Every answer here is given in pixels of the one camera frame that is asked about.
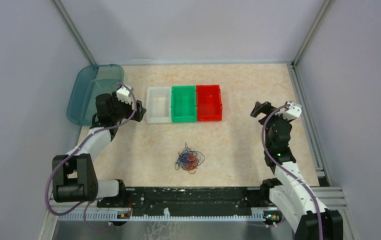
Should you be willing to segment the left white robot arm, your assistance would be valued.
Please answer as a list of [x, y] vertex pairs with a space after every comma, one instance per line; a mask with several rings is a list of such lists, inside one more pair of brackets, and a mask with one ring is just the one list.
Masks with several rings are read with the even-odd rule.
[[93, 161], [115, 138], [119, 126], [141, 122], [146, 113], [140, 100], [120, 93], [104, 93], [95, 98], [96, 113], [84, 140], [65, 155], [52, 160], [52, 195], [58, 203], [87, 202], [108, 198], [116, 207], [129, 199], [120, 179], [99, 180]]

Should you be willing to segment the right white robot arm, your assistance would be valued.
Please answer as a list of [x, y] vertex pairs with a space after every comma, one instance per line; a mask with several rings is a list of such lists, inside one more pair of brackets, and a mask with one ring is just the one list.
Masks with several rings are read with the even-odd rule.
[[264, 160], [274, 178], [260, 186], [260, 200], [266, 206], [275, 205], [292, 228], [294, 240], [342, 240], [344, 221], [338, 210], [329, 209], [314, 193], [301, 174], [290, 148], [292, 121], [302, 114], [302, 106], [287, 101], [274, 107], [268, 101], [257, 101], [250, 116], [264, 117], [261, 143]]

